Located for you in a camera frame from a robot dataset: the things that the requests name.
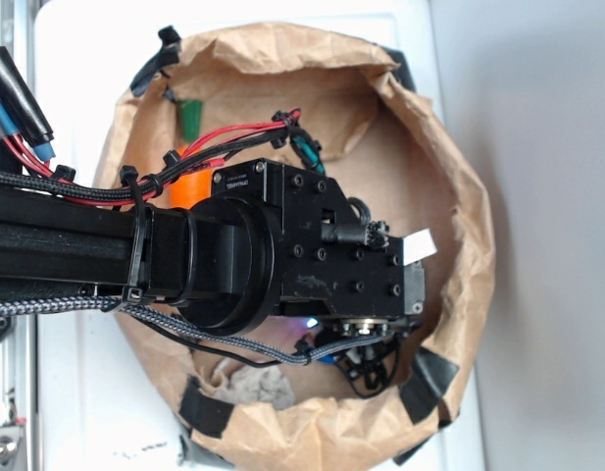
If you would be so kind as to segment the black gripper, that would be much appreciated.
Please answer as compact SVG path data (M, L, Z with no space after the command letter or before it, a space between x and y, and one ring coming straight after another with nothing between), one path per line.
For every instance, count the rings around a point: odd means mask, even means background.
M336 180L259 159L215 173L211 201L227 236L217 331L247 332L271 315L316 318L343 336L421 326L422 256Z

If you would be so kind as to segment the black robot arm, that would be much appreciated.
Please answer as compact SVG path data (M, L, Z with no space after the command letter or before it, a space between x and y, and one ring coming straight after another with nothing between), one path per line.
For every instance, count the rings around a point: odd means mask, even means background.
M314 172L258 159L216 172L211 196L190 209L125 212L0 172L0 301L92 293L174 305L225 337L270 316L406 332L426 289L421 257Z

